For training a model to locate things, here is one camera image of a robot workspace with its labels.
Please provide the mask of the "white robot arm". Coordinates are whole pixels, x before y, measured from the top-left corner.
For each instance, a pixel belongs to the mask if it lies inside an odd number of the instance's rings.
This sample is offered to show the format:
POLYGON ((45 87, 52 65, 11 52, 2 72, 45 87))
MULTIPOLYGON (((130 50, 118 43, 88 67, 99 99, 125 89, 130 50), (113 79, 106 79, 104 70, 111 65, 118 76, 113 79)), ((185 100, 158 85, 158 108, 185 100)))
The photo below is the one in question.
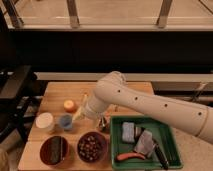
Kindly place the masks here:
POLYGON ((99 79, 80 114, 96 120, 111 105, 123 106, 213 144, 213 107, 136 91, 113 71, 99 79))

